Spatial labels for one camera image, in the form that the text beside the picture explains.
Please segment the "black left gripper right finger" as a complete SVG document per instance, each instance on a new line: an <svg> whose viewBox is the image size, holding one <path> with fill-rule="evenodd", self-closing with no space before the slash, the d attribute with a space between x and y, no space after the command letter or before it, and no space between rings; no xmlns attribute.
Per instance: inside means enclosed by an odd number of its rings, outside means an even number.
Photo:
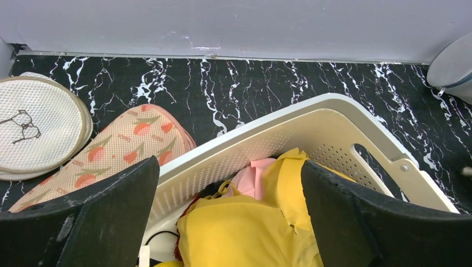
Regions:
<svg viewBox="0 0 472 267"><path fill-rule="evenodd" d="M471 216L423 207L307 160L301 183L324 266L470 266Z"/></svg>

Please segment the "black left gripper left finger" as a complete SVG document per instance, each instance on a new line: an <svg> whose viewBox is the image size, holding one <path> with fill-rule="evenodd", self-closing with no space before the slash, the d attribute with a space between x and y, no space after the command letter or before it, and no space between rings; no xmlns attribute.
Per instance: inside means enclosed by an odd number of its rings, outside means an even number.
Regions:
<svg viewBox="0 0 472 267"><path fill-rule="evenodd" d="M1 265L135 266L159 172L152 156L67 195L1 213Z"/></svg>

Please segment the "white mesh bag blue zipper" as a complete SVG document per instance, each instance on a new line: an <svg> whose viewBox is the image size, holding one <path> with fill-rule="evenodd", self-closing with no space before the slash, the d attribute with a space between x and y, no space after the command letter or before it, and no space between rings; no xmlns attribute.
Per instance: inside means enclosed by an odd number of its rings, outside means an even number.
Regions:
<svg viewBox="0 0 472 267"><path fill-rule="evenodd" d="M427 71L428 84L471 104L471 33L445 47Z"/></svg>

